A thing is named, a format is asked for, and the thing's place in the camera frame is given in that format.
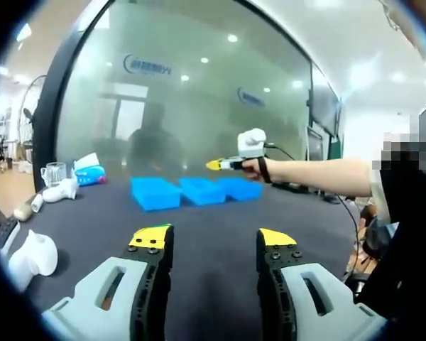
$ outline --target human arm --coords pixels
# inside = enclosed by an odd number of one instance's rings
[[[266,159],[273,182],[290,182],[340,195],[371,196],[370,164],[351,159],[329,161],[276,161]],[[248,178],[261,180],[256,159],[246,160],[243,167]]]

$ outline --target black screen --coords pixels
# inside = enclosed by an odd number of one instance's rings
[[[311,128],[307,128],[307,159],[309,161],[323,161],[324,146],[322,137]]]
[[[312,118],[331,135],[337,134],[336,117],[339,105],[338,97],[329,86],[327,79],[313,64],[310,112]]]

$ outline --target blue box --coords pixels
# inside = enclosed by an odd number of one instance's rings
[[[262,194],[263,184],[246,181],[241,178],[221,178],[217,180],[226,195],[238,201],[258,199]]]
[[[182,194],[199,206],[226,201],[222,186],[205,178],[181,178],[180,186]]]
[[[131,179],[131,193],[145,211],[179,207],[181,192],[162,178]]]

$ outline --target glass wall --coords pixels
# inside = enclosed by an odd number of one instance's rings
[[[205,163],[256,127],[304,159],[310,78],[310,61],[235,1],[117,0],[74,64],[57,159],[95,151],[118,179],[214,176]]]

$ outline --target glass cup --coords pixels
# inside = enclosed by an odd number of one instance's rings
[[[55,187],[61,180],[67,178],[66,164],[63,162],[51,162],[41,168],[41,178],[47,187]]]

